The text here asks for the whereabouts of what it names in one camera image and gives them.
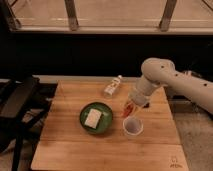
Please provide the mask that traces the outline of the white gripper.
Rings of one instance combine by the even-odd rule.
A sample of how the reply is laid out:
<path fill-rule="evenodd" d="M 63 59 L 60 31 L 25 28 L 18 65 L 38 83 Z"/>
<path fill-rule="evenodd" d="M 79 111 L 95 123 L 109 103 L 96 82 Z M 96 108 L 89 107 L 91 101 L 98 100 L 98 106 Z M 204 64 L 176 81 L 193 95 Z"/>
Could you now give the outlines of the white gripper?
<path fill-rule="evenodd" d="M 132 89 L 129 93 L 129 99 L 134 103 L 132 115 L 137 114 L 140 107 L 146 106 L 150 101 L 151 92 L 150 91 L 139 91 L 137 89 Z"/>

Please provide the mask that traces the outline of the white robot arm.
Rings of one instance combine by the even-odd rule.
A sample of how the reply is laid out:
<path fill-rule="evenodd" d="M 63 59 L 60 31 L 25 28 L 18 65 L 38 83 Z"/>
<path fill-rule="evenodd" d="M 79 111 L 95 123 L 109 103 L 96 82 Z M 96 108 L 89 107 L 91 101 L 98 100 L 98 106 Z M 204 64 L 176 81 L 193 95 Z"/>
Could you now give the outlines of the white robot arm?
<path fill-rule="evenodd" d="M 175 70 L 171 60 L 148 58 L 141 65 L 142 77 L 129 93 L 129 99 L 143 107 L 162 85 L 171 87 L 213 115 L 213 82 Z"/>

